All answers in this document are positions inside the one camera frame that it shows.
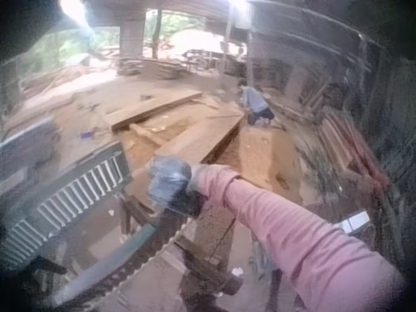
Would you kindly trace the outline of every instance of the pink sleeve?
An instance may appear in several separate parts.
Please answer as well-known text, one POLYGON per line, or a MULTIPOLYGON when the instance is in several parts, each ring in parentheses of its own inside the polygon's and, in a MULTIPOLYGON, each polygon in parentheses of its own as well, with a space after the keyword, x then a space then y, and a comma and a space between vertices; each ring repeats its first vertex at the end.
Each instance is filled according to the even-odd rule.
POLYGON ((255 233, 308 311, 372 311, 398 294, 402 276, 380 254, 299 205, 236 177, 228 167, 208 166, 198 191, 255 233))

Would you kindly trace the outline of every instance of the worker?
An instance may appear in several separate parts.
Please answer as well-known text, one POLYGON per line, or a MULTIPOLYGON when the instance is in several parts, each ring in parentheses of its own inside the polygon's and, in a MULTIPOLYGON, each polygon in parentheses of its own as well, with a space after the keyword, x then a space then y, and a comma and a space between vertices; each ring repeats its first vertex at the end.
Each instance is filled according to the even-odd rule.
POLYGON ((244 108, 250 110, 248 124, 254 125, 260 118, 264 118, 266 124, 270 125, 271 121, 274 119, 274 114, 270 110, 266 100, 263 98, 261 89, 258 86, 256 88, 247 86, 245 79, 239 81, 239 88, 242 92, 242 105, 244 108))
POLYGON ((227 166, 191 169, 180 159, 162 157, 154 160, 150 170, 149 195, 156 194, 162 205, 186 206, 183 188, 187 184, 187 196, 197 192, 206 199, 204 206, 229 209, 255 233, 307 311, 386 311, 401 294, 404 279, 399 271, 364 242, 303 207, 239 179, 227 166))

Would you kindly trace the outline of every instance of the hand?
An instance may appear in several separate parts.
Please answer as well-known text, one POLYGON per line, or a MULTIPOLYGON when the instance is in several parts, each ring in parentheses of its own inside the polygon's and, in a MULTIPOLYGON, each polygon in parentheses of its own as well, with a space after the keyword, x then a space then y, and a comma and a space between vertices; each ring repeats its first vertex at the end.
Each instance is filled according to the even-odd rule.
POLYGON ((200 166, 203 165, 191 168, 187 162, 176 157, 155 158, 150 166, 148 196, 164 209, 197 216, 202 205, 192 171, 196 173, 200 166))

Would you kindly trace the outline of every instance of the dark shorts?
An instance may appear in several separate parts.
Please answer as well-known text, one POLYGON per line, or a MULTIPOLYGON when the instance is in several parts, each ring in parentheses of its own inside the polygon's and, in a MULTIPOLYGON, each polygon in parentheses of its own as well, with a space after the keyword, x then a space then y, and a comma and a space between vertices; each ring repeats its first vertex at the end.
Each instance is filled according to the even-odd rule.
POLYGON ((274 119, 274 114, 268 107, 260 112, 252 112, 250 115, 248 115, 248 124, 254 125, 259 118, 267 118, 272 120, 274 119))

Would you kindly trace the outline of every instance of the dirt floor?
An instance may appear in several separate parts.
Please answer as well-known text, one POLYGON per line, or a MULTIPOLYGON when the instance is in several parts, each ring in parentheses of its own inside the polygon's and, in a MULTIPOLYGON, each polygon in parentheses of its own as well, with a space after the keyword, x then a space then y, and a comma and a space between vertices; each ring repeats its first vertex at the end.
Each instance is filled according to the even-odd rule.
MULTIPOLYGON (((161 92, 187 87, 210 95, 220 106, 226 107, 238 101, 237 80, 233 77, 228 77, 226 91, 219 88, 218 77, 213 74, 191 74, 175 81, 145 80, 140 76, 103 80, 104 82, 95 85, 81 84, 81 89, 63 85, 62 90, 52 90, 53 95, 45 96, 50 102, 56 101, 56 97, 72 96, 75 89, 78 92, 78 96, 70 104, 50 112, 60 129, 61 138, 53 158, 40 169, 41 179, 52 178, 77 159, 113 140, 122 142, 130 171, 135 176, 135 172, 142 170, 151 159, 158 145, 128 129, 112 133, 103 117, 112 111, 139 105, 140 96, 143 94, 157 96, 161 92), (90 138, 81 138, 82 133, 89 131, 92 131, 90 138)), ((11 120, 23 114, 27 107, 47 105, 39 99, 35 100, 25 104, 21 112, 11 120)), ((201 101, 191 101, 151 117, 140 123, 140 126, 168 141, 215 112, 213 106, 201 101)), ((306 197, 313 197, 310 195, 313 190, 305 191, 311 190, 311 187, 305 187, 309 183, 304 179, 290 131, 251 127, 244 120, 238 133, 215 162, 229 165, 254 185, 269 189, 296 203, 302 204, 305 200, 310 200, 306 197)), ((107 203, 100 211, 85 219, 79 231, 68 238, 68 244, 74 246, 79 254, 74 267, 84 270, 120 246, 118 220, 118 207, 115 202, 107 203)), ((209 254, 220 242, 232 220, 233 216, 226 209, 214 208, 205 212, 190 226, 186 236, 209 254)), ((154 259, 139 275, 124 284, 120 292, 109 296, 102 311, 186 311, 183 299, 186 299, 187 294, 184 294, 183 289, 187 288, 191 278, 183 270, 181 255, 175 248, 171 247, 163 255, 154 259)), ((219 294, 217 305, 230 312, 265 311, 269 301, 271 274, 258 279, 253 272, 250 230, 236 223, 222 240, 216 255, 221 259, 222 268, 242 268, 244 272, 241 290, 235 296, 219 294)), ((278 298, 273 300, 278 301, 279 311, 293 311, 294 294, 287 283, 283 283, 278 298)))

